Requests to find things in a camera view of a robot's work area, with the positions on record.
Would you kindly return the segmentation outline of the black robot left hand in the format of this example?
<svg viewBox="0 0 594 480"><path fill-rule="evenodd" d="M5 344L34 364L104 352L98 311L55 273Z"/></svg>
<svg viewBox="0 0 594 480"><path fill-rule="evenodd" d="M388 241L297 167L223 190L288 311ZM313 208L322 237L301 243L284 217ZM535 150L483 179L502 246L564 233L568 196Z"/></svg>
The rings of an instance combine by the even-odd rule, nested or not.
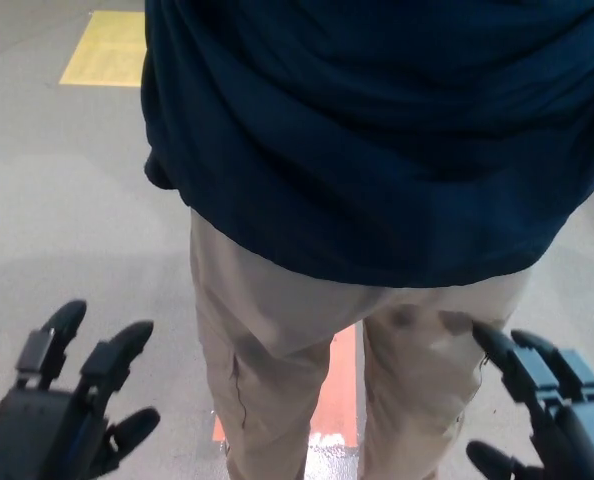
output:
<svg viewBox="0 0 594 480"><path fill-rule="evenodd" d="M85 301L70 301L30 332L15 383L0 401L0 479L98 479L117 470L158 426L153 407L116 424L106 415L152 335L150 321L98 342L74 390L52 389L86 309Z"/></svg>

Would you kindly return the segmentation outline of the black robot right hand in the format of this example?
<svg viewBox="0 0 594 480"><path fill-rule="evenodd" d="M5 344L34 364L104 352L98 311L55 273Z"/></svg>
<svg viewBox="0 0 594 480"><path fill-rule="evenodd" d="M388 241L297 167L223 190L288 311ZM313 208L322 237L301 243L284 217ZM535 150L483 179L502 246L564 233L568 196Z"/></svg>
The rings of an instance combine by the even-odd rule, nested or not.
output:
<svg viewBox="0 0 594 480"><path fill-rule="evenodd" d="M526 406L541 464L529 466L482 441L466 454L487 479L594 479L594 372L572 349L525 330L509 336L475 322L472 336Z"/></svg>

